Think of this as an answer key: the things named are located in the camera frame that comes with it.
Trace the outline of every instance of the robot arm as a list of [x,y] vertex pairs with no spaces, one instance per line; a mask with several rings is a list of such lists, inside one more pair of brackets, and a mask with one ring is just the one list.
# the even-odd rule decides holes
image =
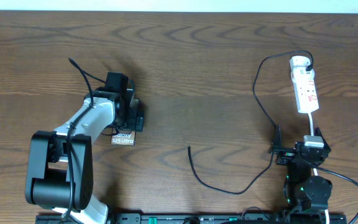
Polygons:
[[[103,129],[143,130],[144,116],[139,111],[139,100],[134,99],[134,87],[127,88],[128,78],[121,73],[109,72],[104,87],[92,92],[93,107],[84,114],[71,132],[71,158],[73,161],[74,200],[71,216],[82,223],[105,223],[108,207],[101,203],[93,191],[92,145]],[[70,204],[70,173],[51,169],[48,163],[67,162],[67,132],[91,98],[65,124],[54,131],[37,131],[31,139],[29,166],[25,187],[28,203],[65,213]]]

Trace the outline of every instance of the wooden table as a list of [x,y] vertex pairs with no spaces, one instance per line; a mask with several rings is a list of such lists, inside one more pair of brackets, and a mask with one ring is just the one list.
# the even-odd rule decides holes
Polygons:
[[[93,192],[102,202],[145,213],[285,206],[285,167],[273,165],[243,195],[226,195],[197,183],[186,147],[205,182],[243,189],[269,163],[273,134],[252,96],[257,67],[300,49],[314,56],[314,125],[333,150],[322,166],[358,181],[358,15],[0,11],[0,222],[33,223],[47,212],[24,199],[29,144],[82,105],[87,88],[68,57],[102,79],[124,72],[146,109],[135,147],[112,147],[106,136],[93,146]],[[309,127],[296,111],[289,59],[267,61],[256,89],[292,146]],[[334,185],[330,211],[350,220],[358,188],[320,174]]]

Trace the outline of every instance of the power strip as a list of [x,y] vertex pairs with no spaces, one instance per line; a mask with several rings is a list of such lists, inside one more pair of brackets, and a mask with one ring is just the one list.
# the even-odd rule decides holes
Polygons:
[[311,113],[319,108],[313,80],[314,70],[306,71],[309,65],[309,58],[304,56],[294,56],[290,60],[291,79],[299,113]]

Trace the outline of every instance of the white wall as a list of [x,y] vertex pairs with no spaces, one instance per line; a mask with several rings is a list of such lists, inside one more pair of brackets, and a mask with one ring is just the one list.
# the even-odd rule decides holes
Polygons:
[[358,13],[358,0],[0,0],[0,10]]

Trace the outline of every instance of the black cable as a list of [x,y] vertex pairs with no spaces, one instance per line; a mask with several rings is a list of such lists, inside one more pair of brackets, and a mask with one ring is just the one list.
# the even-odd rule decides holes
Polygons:
[[219,188],[216,188],[216,187],[212,187],[206,183],[204,183],[197,175],[196,173],[196,170],[194,169],[194,165],[193,165],[193,160],[191,158],[191,150],[190,150],[190,146],[187,147],[187,152],[188,152],[188,155],[189,155],[189,161],[190,161],[190,166],[191,166],[191,171],[193,171],[193,174],[194,174],[194,177],[196,177],[196,180],[201,184],[203,185],[204,187],[207,187],[209,189],[212,189],[212,190],[217,190],[218,192],[223,192],[223,193],[226,193],[226,194],[232,194],[232,195],[240,195],[240,194],[243,194],[244,192],[246,192],[250,187],[251,185],[262,175],[266,172],[266,170],[268,170],[270,168],[270,166],[272,165],[272,162],[273,162],[273,156],[274,154],[272,153],[272,157],[270,158],[270,163],[268,164],[268,166],[260,173],[258,174],[252,181],[251,183],[242,191],[240,192],[230,192],[230,191],[227,191],[227,190],[222,190],[222,189],[219,189]]
[[276,54],[276,55],[271,55],[265,59],[262,60],[262,62],[259,65],[258,71],[256,72],[256,76],[255,76],[255,81],[254,81],[254,85],[252,86],[252,92],[254,94],[255,100],[258,102],[260,109],[262,109],[262,111],[265,113],[266,117],[270,120],[271,124],[273,125],[274,128],[276,128],[276,124],[274,123],[273,119],[269,116],[269,114],[265,111],[265,108],[262,106],[262,104],[260,103],[260,101],[258,100],[258,98],[256,97],[255,94],[255,84],[256,84],[256,80],[258,79],[258,75],[259,75],[259,71],[260,68],[262,67],[262,64],[269,58],[274,58],[274,57],[280,57],[280,56],[284,56],[284,55],[288,55],[288,54],[297,54],[297,53],[308,53],[310,55],[310,59],[311,59],[311,64],[309,66],[307,66],[306,71],[310,71],[313,69],[313,56],[310,52],[308,52],[307,50],[296,50],[296,51],[291,51],[291,52],[285,52],[282,54]]
[[76,224],[83,224],[82,222],[78,221],[76,218],[74,218],[72,215],[68,218],[68,220],[62,220],[58,222],[58,224],[62,223],[76,223]]
[[72,58],[68,58],[68,60],[70,61],[70,63],[72,65],[74,65],[74,67],[76,67],[81,72],[83,78],[85,79],[86,85],[88,86],[88,89],[89,89],[89,97],[91,98],[91,103],[89,104],[89,107],[87,107],[80,115],[78,115],[74,119],[74,121],[72,121],[70,123],[70,127],[68,128],[68,131],[67,131],[66,148],[67,148],[68,172],[69,172],[69,176],[70,176],[70,202],[68,204],[67,211],[62,215],[62,220],[67,220],[70,217],[71,210],[73,209],[73,206],[74,206],[74,190],[75,190],[74,184],[75,183],[74,183],[73,159],[71,158],[71,150],[72,150],[71,133],[73,132],[73,130],[74,130],[75,126],[77,125],[77,123],[79,122],[79,120],[93,107],[92,88],[91,88],[91,85],[90,85],[88,79],[86,78],[86,76],[84,74],[84,71],[80,68],[80,66],[78,66],[78,64]]
[[[324,171],[324,172],[326,172],[326,173],[328,173],[328,174],[331,174],[331,175],[335,175],[335,176],[337,176],[337,177],[340,177],[340,178],[342,178],[342,179],[344,179],[344,180],[347,180],[347,181],[349,181],[350,183],[352,183],[352,184],[358,186],[358,183],[357,183],[355,180],[352,180],[352,179],[346,177],[345,175],[338,174],[338,173],[336,173],[336,172],[333,172],[333,171],[330,171],[330,170],[327,170],[327,169],[324,169],[324,168],[315,166],[315,165],[313,165],[312,163],[310,163],[309,161],[307,161],[307,160],[302,156],[302,153],[299,153],[299,155],[300,155],[300,157],[303,159],[303,162],[306,163],[306,164],[308,164],[311,168]],[[356,213],[356,215],[354,216],[354,218],[349,222],[349,224],[355,223],[357,219],[358,219],[358,212]]]
[[265,217],[267,220],[269,220],[269,218],[267,218],[267,216],[266,216],[266,214],[264,213],[264,211],[262,211],[262,209],[260,209],[259,207],[256,207],[256,206],[252,206],[252,207],[247,208],[247,209],[242,213],[242,215],[241,215],[241,219],[242,219],[242,220],[244,219],[244,215],[246,215],[246,213],[248,212],[248,210],[250,210],[251,208],[256,208],[256,209],[258,209],[258,210],[264,215],[264,217]]
[[111,134],[104,134],[104,133],[100,133],[100,134],[102,134],[102,135],[104,135],[104,136],[115,136],[115,135],[119,134],[119,131],[118,131],[117,128],[111,128]]
[[95,80],[97,80],[97,81],[99,81],[99,82],[103,82],[103,83],[106,83],[105,81],[103,81],[102,79],[100,79],[100,78],[98,78],[98,77],[95,77],[95,76],[93,76],[93,75],[91,75],[91,74],[89,74],[88,72],[86,72],[85,70],[82,70],[84,73],[85,73],[85,75],[87,75],[87,76],[89,76],[89,77],[91,77],[91,78],[93,78],[93,79],[95,79]]

